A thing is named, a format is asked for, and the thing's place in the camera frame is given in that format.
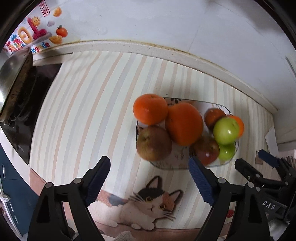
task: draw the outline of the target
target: fruit tray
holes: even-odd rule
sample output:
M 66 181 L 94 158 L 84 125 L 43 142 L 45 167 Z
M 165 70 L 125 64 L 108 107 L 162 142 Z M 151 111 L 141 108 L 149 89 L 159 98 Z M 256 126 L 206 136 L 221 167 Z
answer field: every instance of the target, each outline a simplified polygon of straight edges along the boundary
M 205 121 L 204 121 L 204 114 L 206 111 L 210 108 L 219 108 L 220 110 L 224 111 L 226 115 L 232 115 L 231 112 L 223 105 L 215 104 L 215 103 L 209 103 L 209 102 L 204 102 L 204 101 L 196 101 L 196 100 L 189 100 L 189 99 L 176 99 L 176 98 L 168 98 L 164 97 L 166 100 L 167 104 L 174 105 L 179 102 L 188 102 L 192 104 L 198 111 L 200 112 L 202 119 L 203 119 L 203 124 L 204 124 L 204 129 L 203 129 L 203 136 L 213 136 L 213 134 L 210 132 L 210 130 L 207 128 Z M 158 126 L 162 127 L 165 129 L 165 122 L 161 122 L 158 124 Z M 147 125 L 142 124 L 141 122 L 137 122 L 136 126 L 136 139 L 138 138 L 138 135 L 140 131 L 147 127 Z M 239 147 L 239 140 L 235 142 L 235 152 L 237 152 L 237 149 Z M 179 146 L 176 143 L 173 142 L 173 149 L 172 152 L 168 157 L 166 157 L 164 160 L 161 161 L 153 161 L 150 162 L 153 166 L 156 166 L 160 169 L 171 169 L 171 170 L 180 170 L 180 169 L 188 169 L 188 161 L 189 161 L 190 155 L 189 155 L 189 146 Z M 208 165 L 208 167 L 214 167 L 214 166 L 220 166 L 223 164 L 229 163 L 232 159 L 229 161 L 220 161 L 219 158 L 216 159 L 214 162 Z

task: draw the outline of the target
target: cat ear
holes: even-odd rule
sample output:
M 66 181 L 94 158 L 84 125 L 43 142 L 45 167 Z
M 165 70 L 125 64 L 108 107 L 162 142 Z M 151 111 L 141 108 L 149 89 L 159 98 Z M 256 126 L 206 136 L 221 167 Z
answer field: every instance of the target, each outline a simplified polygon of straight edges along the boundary
M 162 178 L 160 176 L 155 176 L 151 179 L 151 181 L 147 184 L 147 188 L 157 188 L 161 189 L 162 187 Z
M 182 190 L 177 190 L 177 191 L 174 191 L 170 194 L 170 197 L 175 204 L 181 200 L 182 196 L 183 196 Z

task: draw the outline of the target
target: calico cat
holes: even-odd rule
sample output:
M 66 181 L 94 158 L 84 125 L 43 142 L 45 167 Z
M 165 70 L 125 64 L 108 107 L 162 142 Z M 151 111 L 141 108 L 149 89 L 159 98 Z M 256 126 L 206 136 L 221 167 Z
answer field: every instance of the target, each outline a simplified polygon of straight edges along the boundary
M 119 223 L 129 225 L 133 229 L 154 229 L 154 221 L 159 218 L 174 220 L 172 211 L 181 200 L 183 191 L 172 193 L 162 190 L 162 178 L 155 176 L 138 193 L 128 200 L 101 191 L 98 201 L 89 206 L 94 221 L 111 227 Z

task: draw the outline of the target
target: blue cabinet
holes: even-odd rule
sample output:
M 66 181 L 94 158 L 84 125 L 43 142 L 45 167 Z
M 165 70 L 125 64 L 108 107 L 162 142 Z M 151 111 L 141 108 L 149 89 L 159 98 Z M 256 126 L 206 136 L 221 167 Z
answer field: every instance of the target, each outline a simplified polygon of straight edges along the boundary
M 5 151 L 0 145 L 0 179 L 12 180 L 12 179 L 19 179 L 19 178 L 21 178 L 21 176 L 19 175 L 17 170 L 13 167 Z
M 3 192 L 11 198 L 7 202 L 11 217 L 21 235 L 24 235 L 29 231 L 29 225 L 39 196 L 23 179 L 1 182 Z

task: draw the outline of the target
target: stove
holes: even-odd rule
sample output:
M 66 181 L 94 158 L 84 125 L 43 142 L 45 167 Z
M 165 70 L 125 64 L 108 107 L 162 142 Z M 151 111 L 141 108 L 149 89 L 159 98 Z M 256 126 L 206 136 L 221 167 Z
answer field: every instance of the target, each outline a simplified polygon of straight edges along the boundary
M 9 142 L 24 160 L 30 161 L 33 132 L 45 96 L 62 64 L 34 66 L 18 96 L 14 111 L 0 126 Z

